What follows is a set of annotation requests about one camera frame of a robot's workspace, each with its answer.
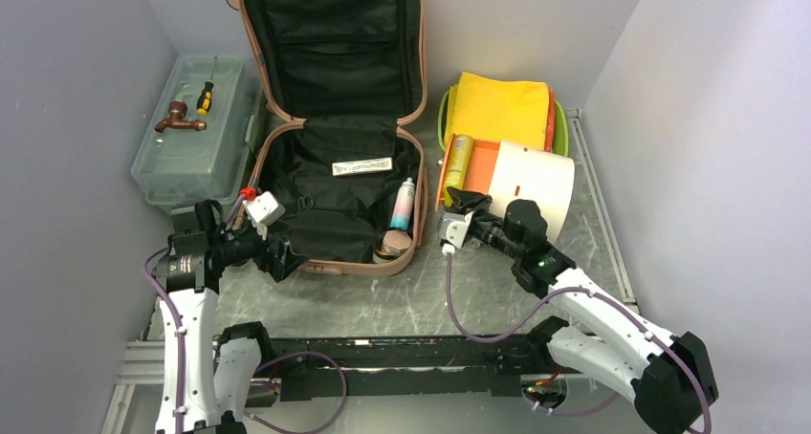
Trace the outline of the yellow cloth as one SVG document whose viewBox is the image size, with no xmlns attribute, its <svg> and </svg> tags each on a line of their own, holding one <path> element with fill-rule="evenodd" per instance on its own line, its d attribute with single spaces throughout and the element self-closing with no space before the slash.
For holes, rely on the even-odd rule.
<svg viewBox="0 0 811 434">
<path fill-rule="evenodd" d="M 445 142 L 466 134 L 482 141 L 511 141 L 544 150 L 548 114 L 545 82 L 502 81 L 464 72 L 450 109 Z"/>
</svg>

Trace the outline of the pink blue spray bottle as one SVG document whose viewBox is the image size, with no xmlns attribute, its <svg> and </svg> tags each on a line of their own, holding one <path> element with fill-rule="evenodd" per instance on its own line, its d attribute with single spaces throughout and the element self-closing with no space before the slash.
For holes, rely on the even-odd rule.
<svg viewBox="0 0 811 434">
<path fill-rule="evenodd" d="M 416 184 L 413 182 L 412 178 L 406 178 L 396 194 L 392 215 L 389 221 L 390 229 L 408 230 L 414 207 L 415 193 Z"/>
</svg>

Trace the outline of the red printed package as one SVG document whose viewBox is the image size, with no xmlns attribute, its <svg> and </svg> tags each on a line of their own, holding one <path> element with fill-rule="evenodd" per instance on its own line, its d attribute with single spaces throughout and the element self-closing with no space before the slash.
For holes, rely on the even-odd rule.
<svg viewBox="0 0 811 434">
<path fill-rule="evenodd" d="M 545 141 L 544 141 L 544 150 L 546 152 L 553 151 L 554 145 L 554 137 L 556 131 L 556 113 L 557 113 L 557 105 L 556 105 L 556 96 L 554 90 L 549 87 L 548 88 L 548 114 L 547 114 L 547 122 L 546 122 L 546 130 L 545 130 Z"/>
</svg>

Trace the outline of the cream appliance with orange rim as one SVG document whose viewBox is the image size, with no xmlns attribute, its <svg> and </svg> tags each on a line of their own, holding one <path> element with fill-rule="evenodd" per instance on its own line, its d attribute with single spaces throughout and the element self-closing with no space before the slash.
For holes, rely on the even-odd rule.
<svg viewBox="0 0 811 434">
<path fill-rule="evenodd" d="M 463 188 L 490 195 L 490 212 L 499 217 L 513 200 L 536 202 L 555 243 L 571 204 L 574 161 L 510 141 L 471 140 L 470 146 Z"/>
</svg>

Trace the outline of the pink hard-shell suitcase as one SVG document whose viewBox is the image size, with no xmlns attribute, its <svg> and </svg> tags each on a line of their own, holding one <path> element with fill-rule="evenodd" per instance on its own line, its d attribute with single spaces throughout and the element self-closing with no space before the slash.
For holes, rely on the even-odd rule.
<svg viewBox="0 0 811 434">
<path fill-rule="evenodd" d="M 282 123 L 264 140 L 250 184 L 285 214 L 298 270 L 389 276 L 406 268 L 427 218 L 423 146 L 407 130 L 427 104 L 422 0 L 227 0 L 239 11 L 269 111 Z M 334 177 L 331 165 L 393 158 L 390 171 Z M 416 184 L 404 255 L 376 250 L 396 194 Z"/>
</svg>

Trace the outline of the white cosmetic box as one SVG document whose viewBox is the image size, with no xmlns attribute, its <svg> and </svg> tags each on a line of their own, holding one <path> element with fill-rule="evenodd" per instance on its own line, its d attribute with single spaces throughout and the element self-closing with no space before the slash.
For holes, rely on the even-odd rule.
<svg viewBox="0 0 811 434">
<path fill-rule="evenodd" d="M 393 168 L 393 158 L 383 157 L 376 159 L 355 160 L 332 163 L 334 177 L 354 176 L 390 171 Z"/>
</svg>

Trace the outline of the green yellow bottle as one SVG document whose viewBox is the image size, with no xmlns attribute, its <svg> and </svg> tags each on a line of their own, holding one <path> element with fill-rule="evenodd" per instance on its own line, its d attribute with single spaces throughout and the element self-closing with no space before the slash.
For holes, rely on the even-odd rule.
<svg viewBox="0 0 811 434">
<path fill-rule="evenodd" d="M 449 144 L 447 150 L 449 156 L 445 161 L 445 174 L 442 182 L 445 207 L 450 207 L 452 202 L 449 190 L 464 188 L 473 147 L 474 138 L 466 134 L 455 135 Z"/>
</svg>

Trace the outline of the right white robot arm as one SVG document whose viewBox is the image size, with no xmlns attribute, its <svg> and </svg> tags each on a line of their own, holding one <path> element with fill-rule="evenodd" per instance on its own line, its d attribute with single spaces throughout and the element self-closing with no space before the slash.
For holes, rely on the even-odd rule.
<svg viewBox="0 0 811 434">
<path fill-rule="evenodd" d="M 450 187 L 438 228 L 448 262 L 470 240 L 510 257 L 516 283 L 575 319 L 550 316 L 529 334 L 527 359 L 539 372 L 574 369 L 631 402 L 656 433 L 712 432 L 710 408 L 718 399 L 704 341 L 677 335 L 611 296 L 548 239 L 538 204 L 514 199 L 503 216 L 489 195 Z"/>
</svg>

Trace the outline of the green plastic tray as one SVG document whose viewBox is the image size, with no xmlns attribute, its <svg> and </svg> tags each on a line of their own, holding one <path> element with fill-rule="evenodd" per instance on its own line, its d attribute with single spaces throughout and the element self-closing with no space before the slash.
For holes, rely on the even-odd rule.
<svg viewBox="0 0 811 434">
<path fill-rule="evenodd" d="M 440 148 L 446 150 L 445 135 L 451 119 L 450 109 L 457 93 L 457 86 L 452 85 L 442 96 L 437 115 L 437 140 Z M 553 151 L 551 153 L 567 157 L 569 155 L 568 120 L 563 106 L 556 100 L 556 131 Z"/>
</svg>

